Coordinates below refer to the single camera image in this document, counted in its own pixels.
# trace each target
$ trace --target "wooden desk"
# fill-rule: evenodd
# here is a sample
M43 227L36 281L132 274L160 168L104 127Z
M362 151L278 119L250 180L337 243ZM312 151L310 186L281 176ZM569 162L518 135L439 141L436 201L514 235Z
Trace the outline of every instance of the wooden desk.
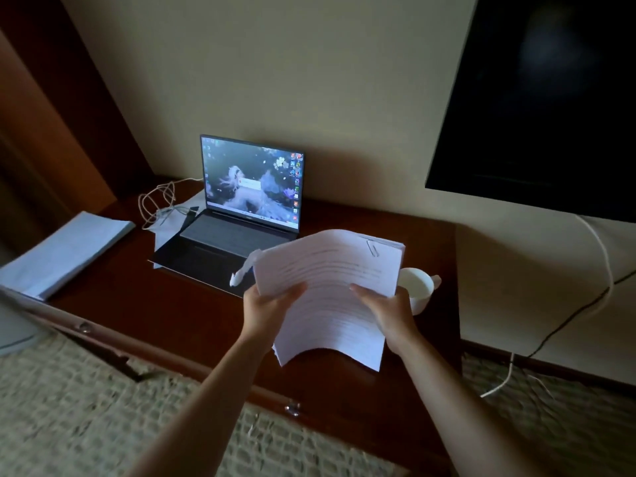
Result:
M180 184L179 198L199 189ZM140 223L136 200L117 202L103 215ZM440 289L416 320L460 371L454 225L306 200L301 235L331 228L403 242L405 266L441 276ZM37 313L66 328L89 322L83 328L93 340L202 380L205 367L214 367L238 337L242 300L154 270L147 260L154 240L153 233L135 229L53 296L51 311ZM60 310L78 318L64 319ZM135 340L144 344L135 346ZM440 437L401 360L387 348L378 373L332 350L302 353L281 368L271 352L255 385L248 400L279 413L295 401L303 425L413 470L449 472Z

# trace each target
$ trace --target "floor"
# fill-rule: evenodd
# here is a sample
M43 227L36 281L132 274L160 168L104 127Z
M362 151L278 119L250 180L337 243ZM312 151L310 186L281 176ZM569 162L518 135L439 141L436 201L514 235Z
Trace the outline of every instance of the floor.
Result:
M147 369L141 362L133 365ZM464 359L464 376L479 393L506 372L503 365ZM121 475L197 386L164 373L134 384L60 335L2 357L0 476ZM567 475L636 475L636 401L518 369L487 400ZM246 404L218 475L404 473Z

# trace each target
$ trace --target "hand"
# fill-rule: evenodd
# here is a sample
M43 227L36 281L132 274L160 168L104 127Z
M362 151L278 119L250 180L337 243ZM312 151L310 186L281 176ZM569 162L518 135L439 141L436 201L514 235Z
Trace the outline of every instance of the hand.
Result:
M420 332L413 320L406 289L398 286L395 296L386 297L357 284L352 284L350 288L374 314L393 353L399 355L405 344L413 338L419 338Z
M253 285L243 295L243 330L239 339L262 344L263 352L267 353L281 330L287 310L306 289L306 283L299 283L274 297L261 296Z

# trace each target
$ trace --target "black tv screen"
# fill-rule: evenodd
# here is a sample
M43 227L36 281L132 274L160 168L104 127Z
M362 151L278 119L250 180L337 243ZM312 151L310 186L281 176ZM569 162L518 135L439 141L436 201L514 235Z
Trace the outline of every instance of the black tv screen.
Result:
M627 0L478 0L426 187L636 222Z

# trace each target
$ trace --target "desktop wallpaper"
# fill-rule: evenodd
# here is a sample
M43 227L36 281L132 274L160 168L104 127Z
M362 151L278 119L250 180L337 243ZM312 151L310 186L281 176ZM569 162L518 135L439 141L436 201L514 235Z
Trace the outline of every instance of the desktop wallpaper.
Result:
M298 229L303 154L202 136L208 200Z

